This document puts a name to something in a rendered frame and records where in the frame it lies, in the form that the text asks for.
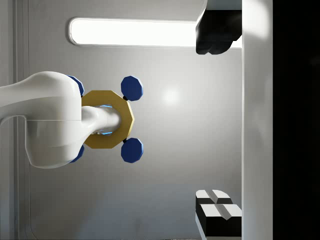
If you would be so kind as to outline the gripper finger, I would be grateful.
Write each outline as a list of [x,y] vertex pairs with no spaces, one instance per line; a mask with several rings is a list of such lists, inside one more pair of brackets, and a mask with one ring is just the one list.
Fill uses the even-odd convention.
[[242,36],[242,11],[205,10],[195,33],[197,54],[222,54]]
[[195,222],[202,240],[242,240],[242,210],[221,190],[196,191]]

